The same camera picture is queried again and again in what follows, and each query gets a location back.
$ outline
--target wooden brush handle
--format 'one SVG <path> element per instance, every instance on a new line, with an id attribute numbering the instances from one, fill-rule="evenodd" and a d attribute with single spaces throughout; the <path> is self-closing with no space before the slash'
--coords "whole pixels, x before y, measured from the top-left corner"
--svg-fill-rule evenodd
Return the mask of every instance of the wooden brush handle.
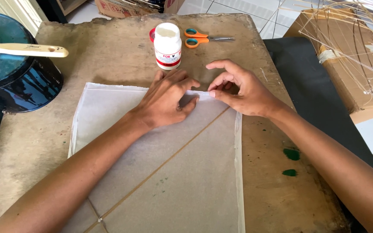
<path id="1" fill-rule="evenodd" d="M 0 44 L 0 54 L 64 58 L 68 51 L 59 46 L 5 43 Z"/>

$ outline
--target cardboard box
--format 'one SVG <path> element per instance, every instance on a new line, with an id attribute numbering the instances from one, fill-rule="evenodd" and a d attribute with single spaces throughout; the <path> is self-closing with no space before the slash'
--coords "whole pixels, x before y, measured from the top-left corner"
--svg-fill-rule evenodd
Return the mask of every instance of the cardboard box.
<path id="1" fill-rule="evenodd" d="M 95 0 L 95 2 L 100 14 L 112 18 L 124 18 L 158 13 L 158 10 L 156 9 L 132 5 L 125 0 Z M 166 0 L 164 13 L 176 14 L 183 3 L 184 0 Z"/>
<path id="2" fill-rule="evenodd" d="M 304 10 L 284 36 L 308 38 L 355 124 L 373 118 L 373 32 L 350 9 Z"/>

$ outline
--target glue bottle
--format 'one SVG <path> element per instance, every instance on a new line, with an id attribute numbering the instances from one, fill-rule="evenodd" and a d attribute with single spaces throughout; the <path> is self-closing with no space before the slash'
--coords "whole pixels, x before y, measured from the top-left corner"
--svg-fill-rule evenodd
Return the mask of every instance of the glue bottle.
<path id="1" fill-rule="evenodd" d="M 182 41 L 179 28 L 175 24 L 162 23 L 155 29 L 156 63 L 164 70 L 172 70 L 181 63 Z"/>

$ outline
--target white translucent paper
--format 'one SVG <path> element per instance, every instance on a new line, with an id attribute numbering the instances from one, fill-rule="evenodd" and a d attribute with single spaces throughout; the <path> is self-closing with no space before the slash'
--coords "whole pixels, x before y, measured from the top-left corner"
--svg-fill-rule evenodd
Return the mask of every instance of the white translucent paper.
<path id="1" fill-rule="evenodd" d="M 147 90 L 87 83 L 69 156 L 134 108 Z M 137 140 L 63 232 L 83 232 L 87 226 L 92 233 L 102 228 L 109 233 L 245 231 L 241 114 L 205 92 L 188 91 L 181 105 L 194 95 L 200 101 L 187 119 Z"/>

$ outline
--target hand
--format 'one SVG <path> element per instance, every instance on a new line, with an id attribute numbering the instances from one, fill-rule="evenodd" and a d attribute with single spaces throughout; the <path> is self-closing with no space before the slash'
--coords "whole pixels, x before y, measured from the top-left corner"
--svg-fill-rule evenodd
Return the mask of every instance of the hand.
<path id="1" fill-rule="evenodd" d="M 148 92 L 129 113 L 140 117 L 150 129 L 181 122 L 194 110 L 198 97 L 184 107 L 179 106 L 179 100 L 186 90 L 199 86 L 184 70 L 173 69 L 166 75 L 157 71 Z"/>
<path id="2" fill-rule="evenodd" d="M 210 84 L 210 96 L 223 101 L 242 114 L 249 116 L 269 117 L 273 112 L 285 106 L 256 77 L 256 75 L 237 65 L 230 59 L 213 61 L 206 65 L 207 69 L 225 68 Z M 222 91 L 235 83 L 240 91 L 232 95 Z"/>

